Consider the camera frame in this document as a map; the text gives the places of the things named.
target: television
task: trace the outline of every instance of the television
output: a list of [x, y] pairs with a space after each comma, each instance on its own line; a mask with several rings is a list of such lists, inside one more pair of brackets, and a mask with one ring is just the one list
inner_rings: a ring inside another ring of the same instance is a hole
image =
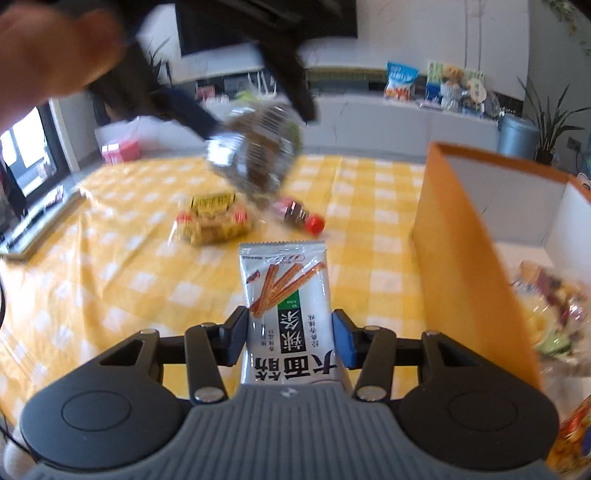
[[[298, 11], [297, 0], [265, 0], [277, 10]], [[306, 40], [324, 37], [357, 37], [356, 0], [337, 0], [340, 2], [343, 17], [334, 22], [314, 22], [314, 12], [300, 12], [308, 16], [309, 27]], [[228, 47], [248, 42], [239, 32], [228, 28], [223, 19], [204, 17], [196, 8], [176, 4], [178, 38], [181, 54], [191, 55], [214, 48]]]

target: human hand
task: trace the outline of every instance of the human hand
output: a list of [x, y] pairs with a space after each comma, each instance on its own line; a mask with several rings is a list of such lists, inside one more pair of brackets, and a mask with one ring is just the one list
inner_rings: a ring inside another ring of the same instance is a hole
[[108, 72], [123, 55], [123, 39], [104, 10], [74, 19], [40, 4], [7, 9], [0, 16], [0, 134], [35, 106]]

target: yellow checkered tablecloth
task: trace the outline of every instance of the yellow checkered tablecloth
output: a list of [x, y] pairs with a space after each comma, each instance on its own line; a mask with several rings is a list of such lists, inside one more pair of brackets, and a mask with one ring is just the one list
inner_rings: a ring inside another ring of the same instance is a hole
[[[390, 161], [308, 156], [286, 185], [287, 195], [325, 215], [333, 308], [357, 325], [411, 338], [425, 328], [410, 243], [423, 172]], [[87, 199], [32, 259], [0, 264], [8, 299], [0, 406], [9, 419], [45, 385], [140, 329], [182, 335], [195, 324], [222, 323], [243, 303], [240, 240], [202, 248], [168, 243], [183, 195], [228, 189], [203, 160], [103, 167], [80, 189]], [[241, 240], [303, 238], [267, 222]], [[232, 392], [239, 368], [221, 370]], [[415, 369], [398, 368], [395, 393], [404, 395], [415, 379]], [[164, 381], [187, 396], [184, 367], [166, 367]]]

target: green label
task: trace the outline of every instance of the green label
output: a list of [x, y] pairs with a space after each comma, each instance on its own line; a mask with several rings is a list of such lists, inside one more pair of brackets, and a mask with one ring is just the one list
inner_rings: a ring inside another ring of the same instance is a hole
[[293, 310], [298, 308], [300, 308], [300, 293], [298, 290], [277, 306], [278, 310]]

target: orange box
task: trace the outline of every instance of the orange box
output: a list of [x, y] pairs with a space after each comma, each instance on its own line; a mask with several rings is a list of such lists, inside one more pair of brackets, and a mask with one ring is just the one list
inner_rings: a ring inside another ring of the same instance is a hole
[[428, 328], [540, 388], [509, 273], [531, 260], [591, 284], [591, 194], [531, 161], [433, 144], [413, 243]]

